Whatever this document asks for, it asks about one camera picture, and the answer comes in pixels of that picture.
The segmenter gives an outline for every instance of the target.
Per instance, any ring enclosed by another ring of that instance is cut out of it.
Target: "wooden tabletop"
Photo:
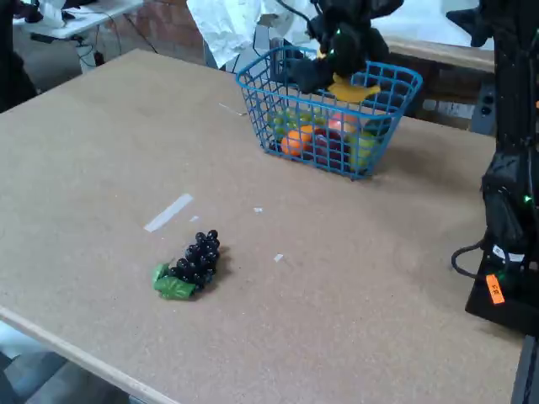
[[[244,109],[232,75],[135,51],[1,115],[0,318],[148,402],[509,402],[522,337],[449,269],[493,141],[403,119],[350,182],[219,103]],[[216,287],[160,299],[152,268],[211,228]]]
[[[387,36],[385,39],[394,53],[486,72],[494,71],[494,52],[491,50],[405,40],[397,36]]]

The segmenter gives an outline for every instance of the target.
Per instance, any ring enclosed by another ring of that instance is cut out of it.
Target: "white tape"
[[[183,194],[182,196],[177,198],[176,201],[173,204],[171,204],[167,209],[165,209],[159,215],[155,216],[155,218],[150,223],[145,225],[144,230],[153,232],[159,229],[162,225],[164,225],[170,219],[172,219],[174,215],[176,215],[185,206],[187,206],[187,204],[191,200],[193,200],[193,197],[191,195]]]

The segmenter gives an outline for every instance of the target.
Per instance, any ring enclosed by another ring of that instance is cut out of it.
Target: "orange label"
[[[504,295],[499,287],[498,278],[496,278],[496,275],[487,275],[487,286],[488,291],[490,292],[490,297],[492,297],[492,302],[495,305],[505,302]]]

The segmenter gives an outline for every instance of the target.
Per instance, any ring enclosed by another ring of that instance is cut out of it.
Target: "brick wall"
[[[202,35],[187,9],[186,0],[146,0],[144,6],[129,17],[156,47],[167,43],[202,55]],[[122,38],[140,39],[125,19],[117,19],[116,25]]]

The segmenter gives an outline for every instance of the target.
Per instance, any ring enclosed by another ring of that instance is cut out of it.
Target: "table edge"
[[[122,371],[106,364],[102,360],[95,358],[91,354],[64,341],[56,335],[47,332],[33,322],[26,320],[24,317],[3,306],[0,306],[0,321],[6,322],[9,326],[17,329],[28,337],[34,338],[36,341],[43,343],[47,348],[52,349],[54,352],[72,361],[74,364],[78,364],[85,370],[88,370],[112,385],[119,387],[126,393],[144,400],[148,404],[179,404],[177,401],[174,401],[150,386],[133,379]]]

